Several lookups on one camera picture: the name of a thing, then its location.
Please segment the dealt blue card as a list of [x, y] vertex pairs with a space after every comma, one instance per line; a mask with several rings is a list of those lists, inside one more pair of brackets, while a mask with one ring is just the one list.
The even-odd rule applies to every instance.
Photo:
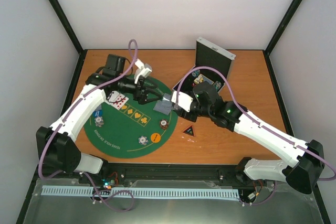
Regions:
[[161, 101], [158, 101], [154, 108], [154, 111], [160, 112], [164, 115], [169, 115], [171, 113], [172, 108], [170, 106], [165, 106]]

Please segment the blue card deck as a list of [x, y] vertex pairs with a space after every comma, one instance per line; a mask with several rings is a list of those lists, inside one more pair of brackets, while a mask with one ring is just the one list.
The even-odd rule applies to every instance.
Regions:
[[162, 103], [164, 106], [172, 106], [171, 95], [168, 93], [164, 93]]

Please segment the black triangular button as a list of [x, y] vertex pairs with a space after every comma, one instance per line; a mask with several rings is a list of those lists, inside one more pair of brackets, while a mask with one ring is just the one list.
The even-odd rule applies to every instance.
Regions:
[[194, 137], [195, 136], [194, 125], [192, 124], [188, 126], [186, 129], [183, 130], [183, 133]]

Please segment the orange big blind button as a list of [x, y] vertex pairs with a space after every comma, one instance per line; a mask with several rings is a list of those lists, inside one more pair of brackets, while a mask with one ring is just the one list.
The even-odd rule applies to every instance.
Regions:
[[161, 135], [159, 133], [153, 133], [150, 139], [152, 143], [158, 143], [161, 140]]

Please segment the small blue blind button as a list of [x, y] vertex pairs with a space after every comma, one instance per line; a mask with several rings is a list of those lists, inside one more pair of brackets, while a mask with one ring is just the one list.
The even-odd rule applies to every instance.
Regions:
[[102, 117], [102, 110], [95, 110], [92, 115], [94, 118]]

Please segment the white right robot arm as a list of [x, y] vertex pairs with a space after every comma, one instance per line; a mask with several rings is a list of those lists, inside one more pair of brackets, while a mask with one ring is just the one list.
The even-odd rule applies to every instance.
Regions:
[[246, 107], [224, 101], [207, 82], [193, 86], [186, 93], [174, 87], [172, 102], [178, 103], [179, 116], [193, 122], [201, 116], [210, 118], [216, 126], [243, 135], [279, 157], [278, 160], [244, 157], [235, 168], [241, 183], [274, 180], [286, 182], [300, 193], [312, 193], [324, 169], [324, 163], [319, 160], [324, 157], [320, 142], [306, 142], [276, 129]]

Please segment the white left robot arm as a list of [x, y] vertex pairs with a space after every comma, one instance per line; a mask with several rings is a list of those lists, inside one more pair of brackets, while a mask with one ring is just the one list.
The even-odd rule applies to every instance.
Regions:
[[38, 174], [44, 178], [44, 164], [56, 168], [56, 172], [90, 173], [97, 183], [108, 180], [109, 170], [99, 157], [82, 153], [75, 142], [84, 124], [95, 109], [106, 102], [113, 91], [129, 93], [138, 104], [147, 104], [162, 99], [162, 95], [145, 85], [152, 68], [137, 57], [130, 62], [128, 70], [137, 67], [134, 76], [124, 69], [126, 58], [108, 55], [105, 66], [90, 75], [85, 86], [65, 113], [50, 127], [40, 127], [36, 133], [39, 164]]

